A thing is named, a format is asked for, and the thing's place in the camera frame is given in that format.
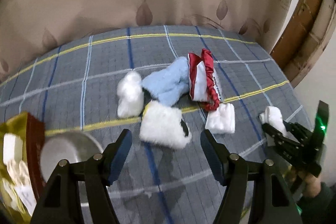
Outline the person's right hand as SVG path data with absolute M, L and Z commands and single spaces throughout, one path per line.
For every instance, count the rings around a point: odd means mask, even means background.
M 303 196 L 307 198 L 317 197 L 321 192 L 321 176 L 315 177 L 305 171 L 299 171 L 298 176 L 305 183 L 302 191 Z

